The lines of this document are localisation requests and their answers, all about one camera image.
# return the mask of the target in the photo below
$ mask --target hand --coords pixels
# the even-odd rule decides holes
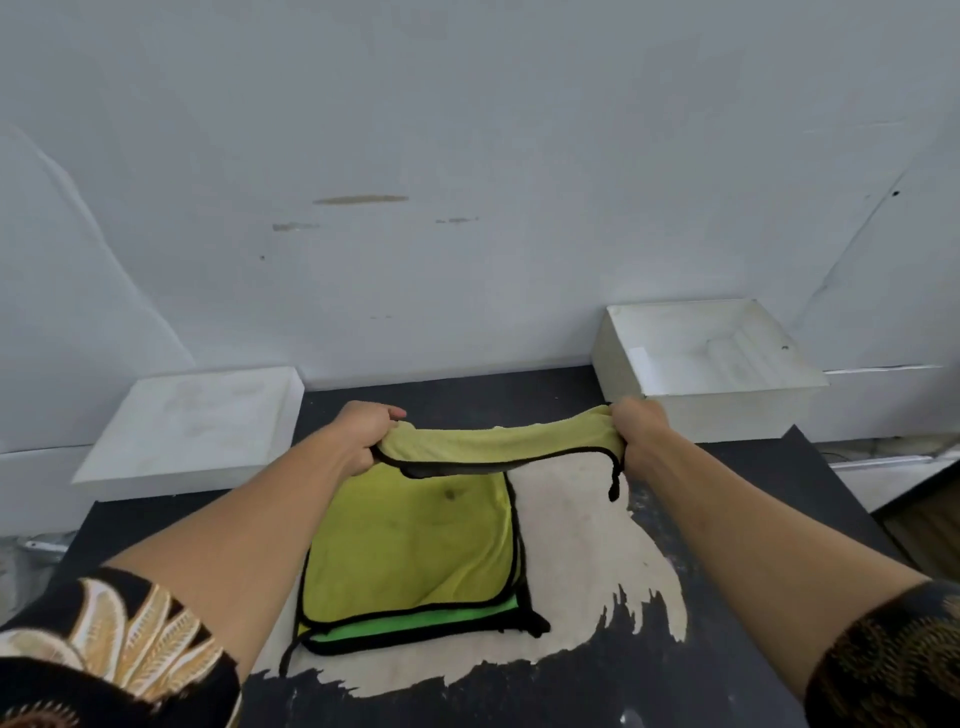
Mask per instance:
[[[630,477],[646,478],[647,456],[663,433],[672,432],[662,405],[625,397],[611,407],[613,426],[627,442],[624,465]]]
[[[344,478],[369,470],[373,466],[370,447],[380,442],[396,427],[396,420],[406,416],[406,411],[389,404],[371,401],[347,402],[336,419],[325,428],[335,433],[348,450]]]

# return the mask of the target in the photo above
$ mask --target black table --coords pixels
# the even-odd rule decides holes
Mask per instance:
[[[295,442],[328,423],[348,400],[404,407],[420,427],[519,426],[570,417],[603,401],[590,367],[310,392]],[[794,428],[780,440],[707,449],[758,487],[889,556],[892,543]],[[222,492],[96,503],[54,583],[82,575],[123,548],[209,503]],[[632,634],[626,609],[576,649],[531,666],[483,665],[445,687],[428,680],[406,691],[354,698],[321,685],[313,671],[283,680],[254,675],[244,688],[242,726],[803,726],[799,703],[757,652],[655,497],[631,483],[635,520],[680,576],[689,617],[674,643],[660,597],[644,605]]]

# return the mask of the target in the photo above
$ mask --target person's left hand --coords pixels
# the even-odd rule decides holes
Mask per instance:
[[[352,477],[373,466],[370,447],[380,442],[396,420],[407,416],[406,411],[390,404],[371,401],[349,401],[336,419],[328,425],[351,452],[344,477]]]

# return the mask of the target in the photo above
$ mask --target folded cloth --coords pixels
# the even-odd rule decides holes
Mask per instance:
[[[373,454],[410,478],[501,473],[571,452],[605,452],[613,463],[610,500],[619,497],[624,448],[606,405],[545,425],[494,429],[417,429],[401,422]]]
[[[504,473],[411,480],[378,464],[331,501],[307,553],[296,634],[321,655],[516,629],[539,636]]]

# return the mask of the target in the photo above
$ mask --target person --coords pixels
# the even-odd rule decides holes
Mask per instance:
[[[612,415],[628,476],[660,498],[811,725],[954,720],[957,586],[761,492],[653,401]],[[328,503],[405,416],[350,402],[247,484],[0,627],[0,728],[235,724]]]

